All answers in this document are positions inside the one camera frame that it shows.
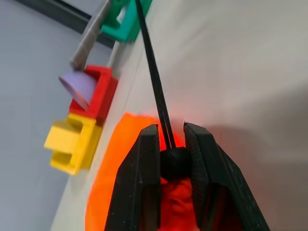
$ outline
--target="table surface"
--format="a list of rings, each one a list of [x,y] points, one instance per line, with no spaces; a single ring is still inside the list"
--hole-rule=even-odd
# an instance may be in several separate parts
[[[147,15],[173,128],[185,120],[214,134],[272,230],[308,229],[307,11],[308,1],[155,0]],[[123,113],[157,116],[142,38],[117,46],[119,84],[91,169],[69,178],[53,231],[84,230]]]

